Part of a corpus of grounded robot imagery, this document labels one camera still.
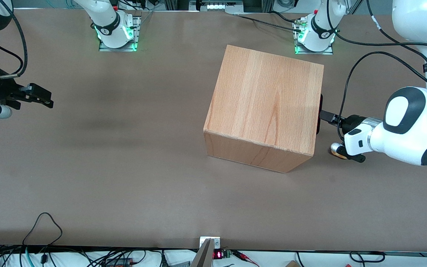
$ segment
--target wooden box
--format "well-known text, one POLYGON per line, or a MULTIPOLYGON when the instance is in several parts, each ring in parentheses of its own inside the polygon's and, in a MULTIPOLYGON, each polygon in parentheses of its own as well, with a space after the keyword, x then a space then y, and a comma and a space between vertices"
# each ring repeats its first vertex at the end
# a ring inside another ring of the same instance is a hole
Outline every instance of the wooden box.
POLYGON ((207 154, 279 172, 310 159, 323 69, 227 46, 203 127, 207 154))

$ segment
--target blue cable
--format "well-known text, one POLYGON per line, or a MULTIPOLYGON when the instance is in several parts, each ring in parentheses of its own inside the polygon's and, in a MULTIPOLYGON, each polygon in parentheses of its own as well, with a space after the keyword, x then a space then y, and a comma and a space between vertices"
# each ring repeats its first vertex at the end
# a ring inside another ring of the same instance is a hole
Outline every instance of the blue cable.
POLYGON ((26 258, 27 258, 27 261, 29 262, 29 265, 31 265, 31 267, 35 267, 34 263, 32 263, 32 260, 29 257, 29 251, 27 250, 27 247, 26 247, 26 258))

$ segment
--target tabletop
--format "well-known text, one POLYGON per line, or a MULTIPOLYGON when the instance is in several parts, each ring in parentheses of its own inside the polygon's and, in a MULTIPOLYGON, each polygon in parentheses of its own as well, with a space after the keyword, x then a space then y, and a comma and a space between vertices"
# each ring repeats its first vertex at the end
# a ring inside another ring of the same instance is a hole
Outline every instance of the tabletop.
MULTIPOLYGON (((99 52, 83 10, 15 14, 29 51, 17 82, 51 91, 54 108, 22 103, 0 120, 0 244, 20 244, 47 211, 64 230, 58 245, 194 248, 216 235, 243 250, 427 251, 427 166, 375 152, 362 164, 338 159, 327 152, 339 138, 326 123, 314 157, 288 174, 209 157, 203 139, 227 44, 323 64, 331 112, 359 57, 383 50, 421 69, 416 55, 339 39, 332 56, 296 55, 291 32, 223 12, 155 12, 138 51, 99 52)), ((377 18, 398 37, 390 16, 377 18)), ((345 16, 340 28, 386 42, 368 16, 345 16)), ((22 55, 13 23, 0 45, 22 55)), ((0 67, 10 72, 17 61, 0 51, 0 67)), ((424 83, 394 59, 370 56, 351 78, 344 115, 383 117, 404 86, 424 83)), ((57 236, 43 218, 27 243, 57 236)))

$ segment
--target metal mounting plate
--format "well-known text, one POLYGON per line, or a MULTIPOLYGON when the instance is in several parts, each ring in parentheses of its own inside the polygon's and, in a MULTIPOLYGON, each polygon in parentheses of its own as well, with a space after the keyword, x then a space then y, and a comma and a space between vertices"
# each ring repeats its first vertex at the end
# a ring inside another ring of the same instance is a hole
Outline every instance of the metal mounting plate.
POLYGON ((199 242, 199 247, 202 246, 203 242, 207 239, 207 238, 212 238, 213 241, 215 241, 215 249, 218 250, 220 248, 220 238, 219 237, 200 237, 200 242, 199 242))

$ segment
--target red wire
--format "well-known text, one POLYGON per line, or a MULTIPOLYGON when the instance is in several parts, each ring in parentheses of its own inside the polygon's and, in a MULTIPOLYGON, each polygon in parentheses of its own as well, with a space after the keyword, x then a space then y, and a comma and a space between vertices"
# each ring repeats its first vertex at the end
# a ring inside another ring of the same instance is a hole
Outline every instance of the red wire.
POLYGON ((253 261, 252 259, 250 259, 247 255, 242 254, 241 256, 242 256, 242 258, 243 258, 244 260, 247 260, 249 263, 252 263, 252 264, 254 264, 254 265, 256 265, 256 266, 258 266, 258 267, 259 267, 258 263, 254 262, 254 261, 253 261))
POLYGON ((259 267, 258 263, 256 263, 256 262, 254 262, 252 260, 249 260, 249 262, 259 267))

